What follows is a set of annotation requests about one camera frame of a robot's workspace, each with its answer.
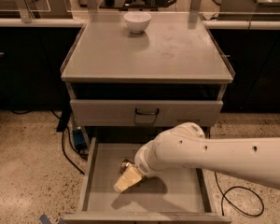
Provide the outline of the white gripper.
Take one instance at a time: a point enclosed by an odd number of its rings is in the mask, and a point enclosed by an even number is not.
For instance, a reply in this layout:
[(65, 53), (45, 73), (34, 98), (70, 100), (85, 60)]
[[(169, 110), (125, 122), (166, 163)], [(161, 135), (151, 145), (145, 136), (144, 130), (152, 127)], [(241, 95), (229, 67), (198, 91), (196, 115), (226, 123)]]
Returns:
[(145, 177), (157, 176), (161, 171), (157, 157), (158, 143), (149, 141), (143, 145), (135, 154), (134, 168), (121, 175), (114, 185), (114, 190), (122, 193), (133, 185), (139, 183)]

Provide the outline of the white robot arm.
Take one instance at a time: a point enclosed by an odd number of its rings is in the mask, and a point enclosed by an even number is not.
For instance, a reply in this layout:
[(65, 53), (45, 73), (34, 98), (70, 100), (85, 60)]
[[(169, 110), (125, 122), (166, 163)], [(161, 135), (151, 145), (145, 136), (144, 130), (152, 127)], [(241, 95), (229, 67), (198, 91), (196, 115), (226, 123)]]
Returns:
[(200, 168), (280, 189), (280, 137), (208, 139), (187, 122), (159, 133), (135, 154), (114, 189), (122, 193), (169, 168)]

